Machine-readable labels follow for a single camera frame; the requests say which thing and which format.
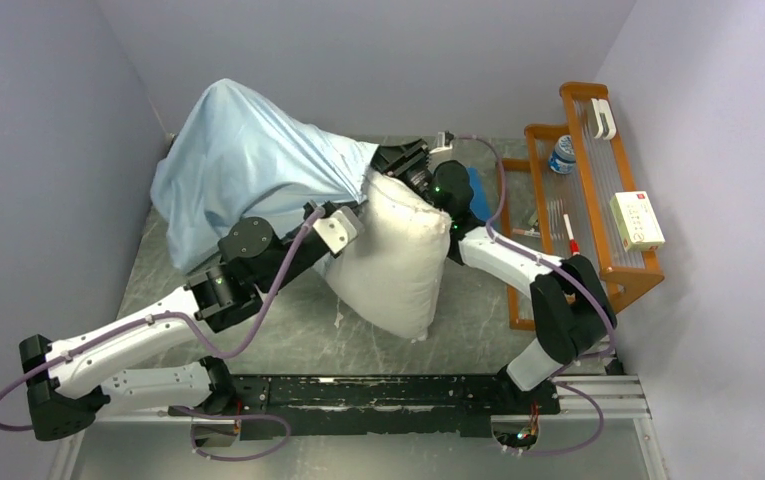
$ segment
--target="cable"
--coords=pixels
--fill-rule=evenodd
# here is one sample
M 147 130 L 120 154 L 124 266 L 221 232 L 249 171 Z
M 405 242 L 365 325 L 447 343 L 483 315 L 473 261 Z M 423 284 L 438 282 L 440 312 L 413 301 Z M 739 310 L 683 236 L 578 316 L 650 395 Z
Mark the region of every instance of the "cable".
M 246 350 L 246 348 L 250 345 L 250 343 L 252 343 L 253 338 L 255 338 L 256 333 L 258 333 L 258 329 L 261 327 L 262 322 L 264 322 L 264 317 L 267 315 L 268 310 L 270 310 L 270 306 L 273 303 L 273 299 L 276 298 L 276 294 L 279 292 L 279 289 L 282 286 L 282 282 L 285 280 L 285 275 L 287 275 L 288 268 L 290 267 L 291 262 L 294 259 L 294 256 L 296 256 L 297 250 L 299 249 L 299 246 L 302 243 L 303 239 L 306 237 L 306 235 L 308 235 L 308 232 L 311 230 L 312 228 L 311 226 L 314 224 L 314 222 L 320 219 L 321 217 L 323 217 L 324 214 L 325 214 L 325 211 L 323 210 L 323 208 L 317 207 L 314 209 L 311 215 L 309 215 L 308 218 L 305 219 L 305 221 L 300 226 L 300 231 L 297 232 L 296 237 L 294 237 L 294 240 L 291 242 L 291 246 L 288 247 L 288 253 L 285 255 L 285 258 L 282 260 L 282 264 L 279 266 L 279 270 L 276 273 L 276 278 L 273 280 L 273 284 L 270 286 L 270 291 L 267 292 L 267 298 L 264 300 L 264 303 L 262 304 L 261 309 L 258 311 L 258 315 L 256 316 L 255 323 L 253 324 L 252 328 L 250 328 L 250 331 L 247 332 L 246 338 L 244 338 L 244 341 L 241 342 L 238 348 L 229 352 L 221 352 L 220 350 L 217 349 L 217 347 L 214 346 L 214 344 L 212 344 L 207 338 L 205 338 L 205 335 L 203 335 L 202 331 L 200 331 L 199 327 L 197 327 L 194 320 L 189 315 L 183 312 L 157 313 L 152 315 L 152 319 L 166 320 L 170 318 L 177 318 L 177 319 L 184 320 L 185 323 L 187 323 L 188 327 L 191 328 L 191 330 L 193 331 L 197 339 L 199 339 L 199 341 L 202 342 L 203 345 L 205 345 L 205 348 L 209 350 L 209 352 L 212 352 L 216 357 L 225 360 L 227 358 L 233 358 L 239 355 L 241 352 Z M 102 335 L 97 336 L 94 339 L 88 340 L 87 342 L 79 345 L 78 347 L 73 348 L 69 352 L 64 352 L 65 353 L 64 355 L 60 355 L 58 357 L 53 358 L 52 360 L 48 360 L 38 365 L 37 367 L 24 373 L 23 375 L 21 375 L 20 377 L 18 377 L 11 383 L 9 383 L 5 388 L 0 390 L 0 402 L 8 394 L 13 392 L 17 387 L 19 387 L 21 384 L 33 378 L 35 375 L 45 372 L 56 365 L 64 363 L 68 359 L 72 359 L 74 356 L 84 353 L 85 351 L 103 342 L 106 342 L 120 334 L 128 332 L 129 330 L 133 328 L 139 327 L 141 325 L 148 325 L 148 324 L 149 322 L 147 322 L 146 318 L 132 320 L 131 322 L 115 327 L 103 333 Z M 253 419 L 252 417 L 254 416 L 250 415 L 245 417 L 249 420 L 252 420 Z M 288 435 L 290 435 L 290 430 L 291 430 L 290 426 L 287 425 L 287 421 L 284 421 L 284 423 L 287 426 Z M 25 432 L 31 429 L 32 429 L 31 425 L 9 425 L 7 423 L 0 422 L 0 430 L 6 431 L 6 432 Z
M 191 447 L 193 448 L 194 453 L 208 460 L 217 460 L 218 462 L 247 462 L 249 460 L 256 460 L 261 457 L 270 455 L 271 453 L 274 453 L 277 450 L 281 449 L 282 447 L 285 446 L 286 443 L 288 443 L 288 439 L 291 438 L 291 424 L 289 424 L 287 420 L 285 420 L 284 418 L 278 415 L 268 415 L 266 413 L 251 414 L 251 415 L 206 415 L 204 413 L 191 410 L 188 407 L 173 407 L 173 408 L 179 410 L 180 412 L 186 415 L 190 415 L 192 417 L 197 417 L 197 418 L 203 418 L 206 420 L 226 420 L 226 419 L 233 419 L 233 420 L 240 420 L 240 421 L 266 420 L 266 421 L 281 423 L 282 426 L 285 427 L 285 436 L 282 438 L 282 440 L 279 441 L 279 443 L 268 448 L 267 450 L 263 450 L 259 453 L 255 453 L 253 455 L 246 455 L 243 457 L 225 457 L 222 455 L 211 455 L 211 454 L 205 453 L 204 451 L 202 451 L 201 448 L 197 446 L 196 435 L 192 427 L 191 428 Z
M 582 294 L 582 296 L 585 297 L 586 300 L 588 300 L 591 306 L 594 307 L 594 310 L 600 316 L 600 319 L 603 321 L 603 325 L 606 327 L 606 334 L 609 337 L 609 346 L 606 349 L 601 350 L 599 352 L 580 355 L 578 358 L 595 358 L 595 357 L 599 358 L 614 352 L 615 351 L 615 343 L 614 343 L 615 329 L 612 326 L 612 322 L 609 320 L 609 316 L 606 314 L 606 311 L 603 310 L 603 307 L 600 306 L 600 303 L 597 301 L 597 299 L 594 298 L 594 295 L 592 295 L 587 288 L 585 288 L 581 283 L 579 283 L 578 280 L 573 278 L 571 274 L 562 270 L 561 266 L 556 265 L 544 258 L 538 257 L 537 255 L 516 245 L 514 242 L 505 241 L 502 237 L 497 236 L 496 232 L 494 231 L 493 223 L 497 221 L 497 219 L 500 217 L 500 214 L 503 211 L 503 205 L 505 205 L 506 203 L 506 170 L 505 168 L 503 168 L 503 157 L 500 155 L 500 152 L 497 151 L 497 149 L 494 147 L 494 145 L 491 142 L 489 142 L 488 140 L 478 135 L 470 135 L 470 134 L 456 135 L 456 138 L 464 139 L 464 140 L 475 140 L 477 142 L 480 142 L 486 145 L 488 148 L 491 149 L 491 152 L 494 154 L 494 158 L 497 161 L 497 171 L 500 173 L 498 175 L 500 179 L 500 185 L 499 185 L 500 203 L 497 205 L 497 210 L 494 212 L 494 215 L 491 216 L 491 218 L 489 218 L 487 222 L 485 222 L 485 230 L 488 233 L 488 237 L 491 238 L 491 240 L 496 242 L 497 244 L 503 247 L 506 247 L 507 249 L 519 255 L 523 255 L 524 257 L 530 260 L 533 260 L 536 263 L 546 265 L 551 270 L 561 275 L 562 278 L 568 281 L 568 283 L 573 285 L 574 288 L 576 288 Z M 554 379 L 557 375 L 560 375 L 569 367 L 570 367 L 570 364 L 562 366 L 555 372 L 551 373 L 550 376 L 547 377 L 547 380 Z M 591 435 L 591 437 L 588 438 L 588 440 L 585 440 L 584 442 L 574 445 L 572 447 L 562 448 L 558 450 L 535 451 L 535 452 L 521 451 L 521 454 L 523 455 L 533 456 L 533 457 L 551 457 L 551 456 L 564 455 L 567 453 L 575 452 L 577 450 L 581 450 L 591 445 L 592 443 L 594 443 L 598 438 L 600 438 L 600 435 L 603 433 L 606 419 L 605 417 L 603 417 L 603 410 L 600 408 L 600 405 L 597 404 L 594 398 L 592 398 L 590 395 L 586 394 L 585 392 L 581 390 L 578 390 L 574 387 L 571 387 L 570 385 L 567 385 L 564 382 L 553 382 L 553 384 L 556 385 L 557 387 L 561 387 L 561 388 L 564 388 L 565 390 L 569 390 L 579 395 L 580 397 L 588 400 L 588 402 L 591 403 L 591 405 L 597 411 L 597 417 L 598 417 L 597 430 L 594 432 L 593 435 Z

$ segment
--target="white box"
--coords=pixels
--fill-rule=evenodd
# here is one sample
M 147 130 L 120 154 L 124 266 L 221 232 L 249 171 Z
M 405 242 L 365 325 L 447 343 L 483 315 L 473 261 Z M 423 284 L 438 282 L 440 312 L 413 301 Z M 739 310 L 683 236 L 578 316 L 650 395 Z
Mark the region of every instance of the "white box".
M 665 237 L 647 192 L 618 192 L 609 206 L 624 250 L 653 251 L 664 245 Z

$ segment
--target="white wall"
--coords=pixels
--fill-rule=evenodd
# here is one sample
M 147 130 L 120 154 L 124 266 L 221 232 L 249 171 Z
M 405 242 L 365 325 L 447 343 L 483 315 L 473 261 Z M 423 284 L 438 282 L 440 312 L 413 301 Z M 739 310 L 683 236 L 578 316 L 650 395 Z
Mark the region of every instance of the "white wall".
M 765 1 L 639 0 L 597 80 L 668 241 L 619 333 L 671 474 L 765 478 Z
M 0 0 L 0 388 L 17 344 L 115 318 L 163 143 L 92 0 Z M 25 424 L 25 389 L 0 408 Z M 47 478 L 55 443 L 0 432 L 0 479 Z
M 357 134 L 522 137 L 593 80 L 635 0 L 99 0 L 169 130 L 223 77 Z

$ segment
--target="wooden rack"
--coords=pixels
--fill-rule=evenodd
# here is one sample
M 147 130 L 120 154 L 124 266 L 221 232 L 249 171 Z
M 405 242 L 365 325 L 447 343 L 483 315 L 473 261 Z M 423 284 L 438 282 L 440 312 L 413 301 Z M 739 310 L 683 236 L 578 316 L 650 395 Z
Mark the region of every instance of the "wooden rack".
M 503 159 L 507 172 L 532 176 L 541 247 L 544 253 L 567 257 L 569 241 L 563 214 L 570 217 L 580 252 L 600 272 L 615 313 L 620 312 L 664 280 L 655 252 L 625 252 L 609 209 L 616 192 L 638 190 L 626 157 L 620 131 L 610 140 L 596 140 L 588 132 L 584 103 L 608 100 L 605 85 L 571 82 L 559 89 L 568 123 L 529 125 L 525 129 L 529 160 Z M 562 135 L 570 134 L 576 170 L 554 173 L 547 166 L 550 152 Z M 503 233 L 512 235 L 508 202 L 501 215 Z M 518 291 L 508 287 L 509 326 L 534 330 L 535 322 L 521 316 Z

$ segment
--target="red marker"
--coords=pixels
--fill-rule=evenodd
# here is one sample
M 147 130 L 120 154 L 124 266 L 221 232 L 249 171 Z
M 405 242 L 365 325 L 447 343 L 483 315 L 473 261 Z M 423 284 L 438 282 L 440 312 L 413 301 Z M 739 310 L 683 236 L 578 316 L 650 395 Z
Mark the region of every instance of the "red marker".
M 579 244 L 576 243 L 576 240 L 573 238 L 573 229 L 570 228 L 570 217 L 567 213 L 564 214 L 565 217 L 565 228 L 568 231 L 568 238 L 570 239 L 570 254 L 571 255 L 579 255 Z

